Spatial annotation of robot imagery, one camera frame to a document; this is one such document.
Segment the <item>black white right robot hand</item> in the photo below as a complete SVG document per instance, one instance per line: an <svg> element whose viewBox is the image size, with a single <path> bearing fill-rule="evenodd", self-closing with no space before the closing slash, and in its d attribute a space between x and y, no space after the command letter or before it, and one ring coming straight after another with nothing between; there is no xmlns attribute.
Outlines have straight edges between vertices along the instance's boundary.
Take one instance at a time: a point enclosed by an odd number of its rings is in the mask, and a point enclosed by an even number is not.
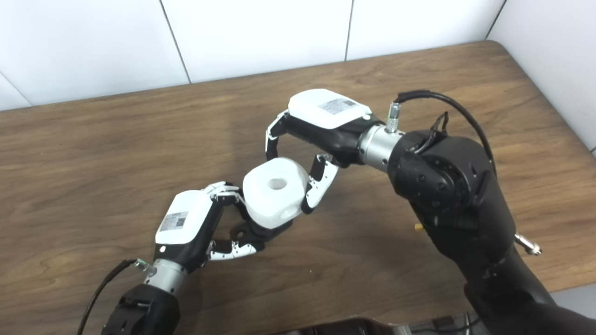
<svg viewBox="0 0 596 335"><path fill-rule="evenodd" d="M302 91L289 100L265 132L267 161L278 157L278 142L289 134L319 148L309 172L300 208L311 214L329 189L339 169L362 165L359 142L380 120L371 109L327 89Z"/></svg>

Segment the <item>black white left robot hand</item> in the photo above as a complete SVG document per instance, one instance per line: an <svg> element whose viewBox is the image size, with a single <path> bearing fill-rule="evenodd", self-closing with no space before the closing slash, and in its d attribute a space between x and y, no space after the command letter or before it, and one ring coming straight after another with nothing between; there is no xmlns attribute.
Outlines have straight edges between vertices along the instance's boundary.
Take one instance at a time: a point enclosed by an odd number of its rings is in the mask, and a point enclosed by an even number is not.
<svg viewBox="0 0 596 335"><path fill-rule="evenodd" d="M264 250L260 242L213 237L225 207L231 205L238 208L241 218L249 219L242 189L230 182L178 193L155 235L154 260L172 261L191 274L210 260L231 260Z"/></svg>

